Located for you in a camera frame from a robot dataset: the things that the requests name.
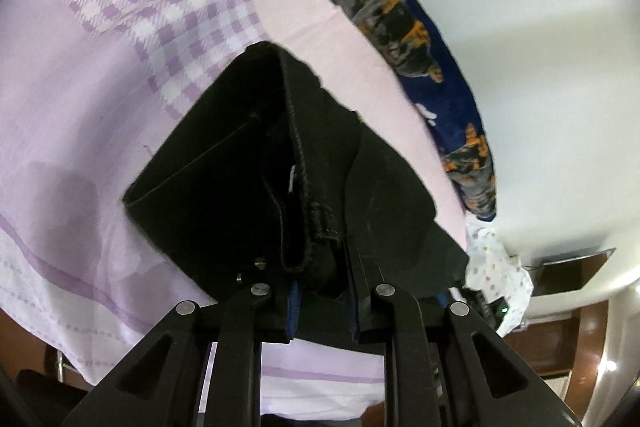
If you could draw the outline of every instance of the black garment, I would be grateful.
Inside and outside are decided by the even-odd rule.
[[[268,42],[249,47],[203,93],[124,203],[219,301],[238,290],[238,275],[243,285],[296,279],[336,298],[346,288],[345,246],[416,298],[465,274],[466,254],[434,223],[412,168],[306,64]],[[303,329],[315,328],[322,324]]]

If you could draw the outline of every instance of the metal screw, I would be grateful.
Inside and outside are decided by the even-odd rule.
[[[175,307],[178,315],[191,315],[195,311],[195,309],[196,305],[191,301],[182,301]]]
[[[469,306],[467,306],[464,302],[454,302],[451,305],[451,313],[454,315],[458,315],[459,317],[464,317],[469,312]]]
[[[251,286],[251,293],[256,297],[267,295],[270,291],[271,288],[269,288],[269,285],[264,282],[258,282],[257,284]]]
[[[387,283],[382,283],[376,286],[376,293],[378,295],[382,295],[383,297],[390,297],[394,293],[396,293],[396,289]]]

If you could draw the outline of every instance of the metal rivet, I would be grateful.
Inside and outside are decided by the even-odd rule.
[[[467,306],[464,302],[454,302],[451,305],[451,313],[460,317],[464,317],[469,313],[469,306]]]
[[[191,315],[196,309],[196,305],[191,301],[182,301],[175,307],[178,315]]]
[[[264,282],[258,282],[257,284],[251,286],[251,293],[256,297],[267,295],[270,291],[271,288],[269,288],[269,285]]]
[[[387,283],[382,283],[376,286],[376,293],[378,295],[382,295],[383,297],[390,297],[394,293],[396,293],[396,289]]]

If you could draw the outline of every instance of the purple stripe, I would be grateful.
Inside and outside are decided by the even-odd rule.
[[[295,371],[283,367],[270,367],[263,365],[264,377],[289,378],[291,380],[324,380],[344,383],[385,383],[384,378],[350,377],[347,375],[328,375],[327,373],[310,373],[308,371]]]
[[[14,240],[15,244],[18,245],[18,248],[20,248],[20,251],[22,252],[27,262],[31,265],[31,267],[33,267],[33,269],[36,270],[36,272],[38,272],[47,281],[55,284],[63,290],[68,291],[69,293],[73,293],[81,297],[86,297],[88,299],[93,299],[94,301],[102,304],[129,328],[137,331],[138,333],[142,333],[144,335],[152,328],[151,324],[139,320],[137,317],[134,317],[133,315],[120,308],[113,301],[113,299],[111,299],[111,297],[107,295],[107,293],[105,293],[103,290],[100,290],[100,288],[96,288],[88,282],[78,279],[77,277],[73,277],[72,275],[63,272],[55,266],[51,266],[46,261],[40,259],[24,243],[24,241],[18,235],[17,230],[12,227],[12,225],[2,214],[0,214],[0,229],[3,229],[7,233],[7,235]]]

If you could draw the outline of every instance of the silver bolt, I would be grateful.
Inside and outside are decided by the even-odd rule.
[[[257,284],[251,286],[251,293],[256,297],[267,295],[270,291],[271,288],[269,288],[269,285],[265,284],[264,282],[258,282]]]
[[[196,309],[196,305],[191,301],[182,301],[175,307],[178,315],[191,315]]]
[[[394,293],[396,293],[396,289],[387,283],[382,283],[376,286],[376,293],[378,295],[382,295],[383,297],[390,297]]]
[[[458,315],[459,317],[464,317],[469,312],[469,306],[467,306],[464,302],[454,302],[451,305],[451,313],[454,315]]]

